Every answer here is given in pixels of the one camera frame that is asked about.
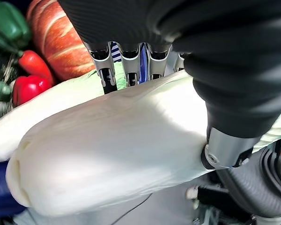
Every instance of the orange pumpkin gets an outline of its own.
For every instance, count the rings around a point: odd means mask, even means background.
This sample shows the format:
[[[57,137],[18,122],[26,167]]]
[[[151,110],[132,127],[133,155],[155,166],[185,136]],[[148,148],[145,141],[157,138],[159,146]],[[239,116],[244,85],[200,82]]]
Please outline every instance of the orange pumpkin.
[[[60,80],[79,77],[95,68],[88,50],[56,0],[33,0],[27,21],[36,47]]]

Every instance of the striped fabric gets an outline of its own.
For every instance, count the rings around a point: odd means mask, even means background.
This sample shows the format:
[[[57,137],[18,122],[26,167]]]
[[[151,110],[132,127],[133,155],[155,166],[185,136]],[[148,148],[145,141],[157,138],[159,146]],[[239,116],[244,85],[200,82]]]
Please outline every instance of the striped fabric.
[[[120,50],[118,49],[117,43],[113,42],[111,44],[111,55],[113,58],[114,62],[121,62],[121,54],[120,54]]]

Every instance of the green bell pepper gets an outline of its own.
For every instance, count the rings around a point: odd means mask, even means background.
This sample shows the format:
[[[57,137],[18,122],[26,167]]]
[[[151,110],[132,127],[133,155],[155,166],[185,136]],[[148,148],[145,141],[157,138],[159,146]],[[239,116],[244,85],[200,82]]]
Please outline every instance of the green bell pepper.
[[[0,1],[0,47],[9,52],[22,49],[31,38],[32,32],[21,12],[10,3]]]
[[[9,102],[11,99],[11,88],[4,82],[0,82],[0,102]]]

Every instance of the robotic hand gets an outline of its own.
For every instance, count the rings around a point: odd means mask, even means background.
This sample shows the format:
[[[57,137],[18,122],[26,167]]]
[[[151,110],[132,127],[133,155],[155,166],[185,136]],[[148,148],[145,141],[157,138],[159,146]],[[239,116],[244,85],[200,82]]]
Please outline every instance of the robotic hand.
[[[120,46],[128,86],[139,81],[141,43],[147,43],[149,80],[163,76],[171,44],[186,53],[185,70],[208,111],[207,169],[240,166],[280,115],[281,0],[59,3],[89,49],[105,93],[116,90],[109,41]]]

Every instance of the red bell pepper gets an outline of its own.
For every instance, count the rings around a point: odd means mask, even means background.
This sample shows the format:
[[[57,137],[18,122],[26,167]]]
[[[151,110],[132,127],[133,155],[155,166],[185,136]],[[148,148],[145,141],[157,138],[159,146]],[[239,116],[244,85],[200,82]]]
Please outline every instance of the red bell pepper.
[[[15,107],[22,105],[51,87],[49,81],[42,77],[20,76],[16,79],[13,88],[13,105]]]
[[[54,86],[56,80],[54,79],[50,69],[44,60],[32,50],[26,50],[24,52],[19,51],[18,55],[20,66],[28,73],[40,76],[47,79],[49,83]]]

